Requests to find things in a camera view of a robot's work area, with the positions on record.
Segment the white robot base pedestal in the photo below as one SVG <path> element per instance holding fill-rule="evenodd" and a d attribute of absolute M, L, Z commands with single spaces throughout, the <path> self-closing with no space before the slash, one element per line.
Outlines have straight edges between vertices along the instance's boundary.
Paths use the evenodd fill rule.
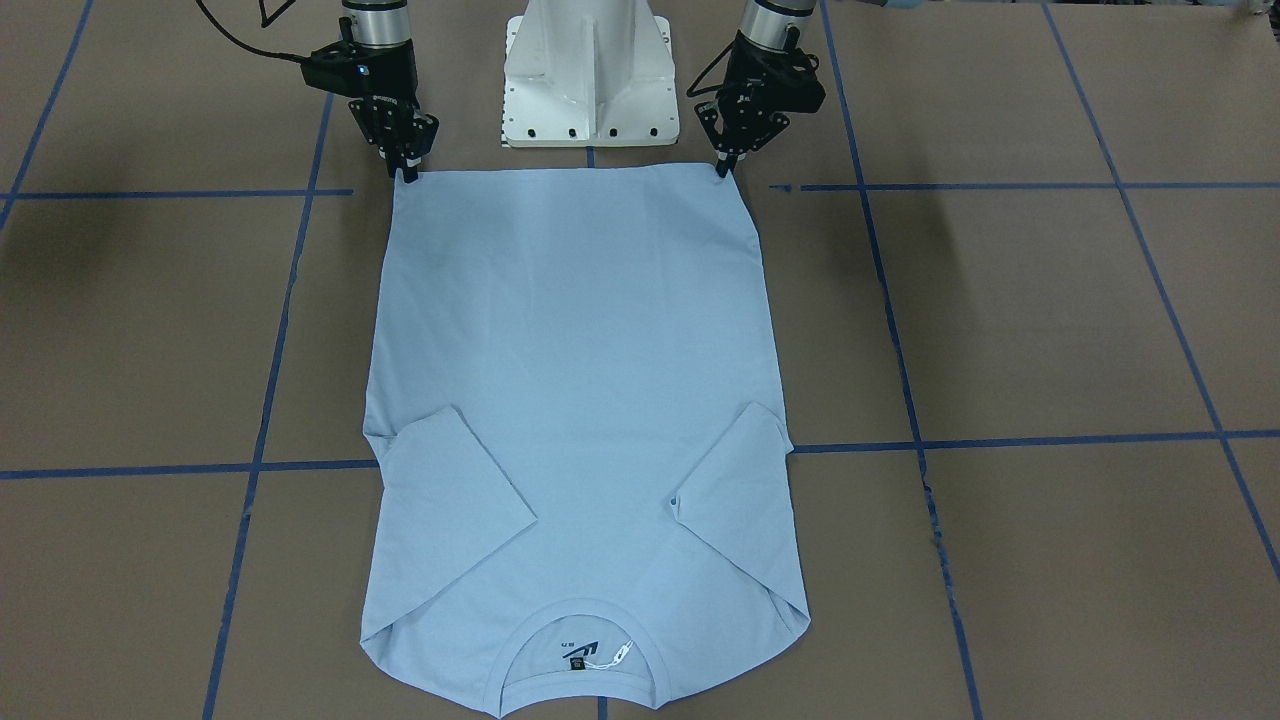
<path fill-rule="evenodd" d="M 530 1 L 507 20 L 504 40 L 504 146 L 677 142 L 671 26 L 650 3 Z"/>

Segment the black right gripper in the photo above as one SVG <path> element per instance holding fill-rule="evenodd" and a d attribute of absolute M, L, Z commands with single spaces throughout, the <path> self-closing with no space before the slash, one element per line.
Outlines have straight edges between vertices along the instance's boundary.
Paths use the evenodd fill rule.
<path fill-rule="evenodd" d="M 352 104 L 361 131 L 384 151 L 388 177 L 394 179 L 404 168 L 404 183 L 413 183 L 439 131 L 439 120 L 422 111 L 419 102 L 413 42 L 393 47 L 357 45 L 353 61 L 357 90 Z"/>

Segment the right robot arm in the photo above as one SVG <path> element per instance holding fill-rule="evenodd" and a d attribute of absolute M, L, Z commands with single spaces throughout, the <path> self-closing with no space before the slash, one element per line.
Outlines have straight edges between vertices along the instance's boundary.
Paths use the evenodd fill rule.
<path fill-rule="evenodd" d="M 419 73 L 406 1 L 343 1 L 342 38 L 357 79 L 349 109 L 378 150 L 388 176 L 412 184 L 440 122 L 421 109 Z"/>

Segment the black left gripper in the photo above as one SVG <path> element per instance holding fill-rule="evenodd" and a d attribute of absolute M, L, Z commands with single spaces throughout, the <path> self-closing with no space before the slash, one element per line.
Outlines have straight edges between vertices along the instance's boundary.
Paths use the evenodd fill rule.
<path fill-rule="evenodd" d="M 817 77 L 819 58 L 800 49 L 797 37 L 797 32 L 786 32 L 783 46 L 773 49 L 737 32 L 698 76 L 703 82 L 723 60 L 728 63 L 722 82 L 698 87 L 699 96 L 714 95 L 698 104 L 698 120 L 717 151 L 716 174 L 721 179 L 785 131 L 792 113 L 813 114 L 826 100 Z"/>

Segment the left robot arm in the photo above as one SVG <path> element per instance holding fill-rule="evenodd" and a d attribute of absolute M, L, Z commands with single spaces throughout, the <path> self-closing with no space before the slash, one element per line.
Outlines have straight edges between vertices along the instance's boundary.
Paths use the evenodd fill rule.
<path fill-rule="evenodd" d="M 826 100 L 815 55 L 800 47 L 815 1 L 748 1 L 733 40 L 699 73 L 687 97 L 727 177 L 790 127 L 792 114 L 815 114 Z"/>

